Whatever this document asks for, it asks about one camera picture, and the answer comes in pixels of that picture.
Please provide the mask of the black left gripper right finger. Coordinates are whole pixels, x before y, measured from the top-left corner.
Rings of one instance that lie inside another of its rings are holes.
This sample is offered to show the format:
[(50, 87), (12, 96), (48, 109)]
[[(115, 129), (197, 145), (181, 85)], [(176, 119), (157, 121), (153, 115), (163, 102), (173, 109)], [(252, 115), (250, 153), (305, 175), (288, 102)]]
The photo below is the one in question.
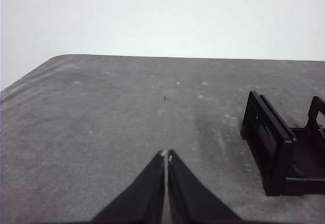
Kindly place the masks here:
[(168, 152), (168, 195), (173, 223), (242, 223), (211, 193), (174, 150)]

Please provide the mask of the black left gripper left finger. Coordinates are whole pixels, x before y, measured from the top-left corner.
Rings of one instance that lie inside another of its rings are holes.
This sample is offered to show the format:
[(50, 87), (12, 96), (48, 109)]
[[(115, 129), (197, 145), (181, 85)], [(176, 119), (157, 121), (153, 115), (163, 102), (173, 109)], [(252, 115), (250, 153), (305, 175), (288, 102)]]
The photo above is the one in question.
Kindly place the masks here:
[(153, 157), (134, 182), (107, 205), (92, 223), (162, 223), (165, 156)]

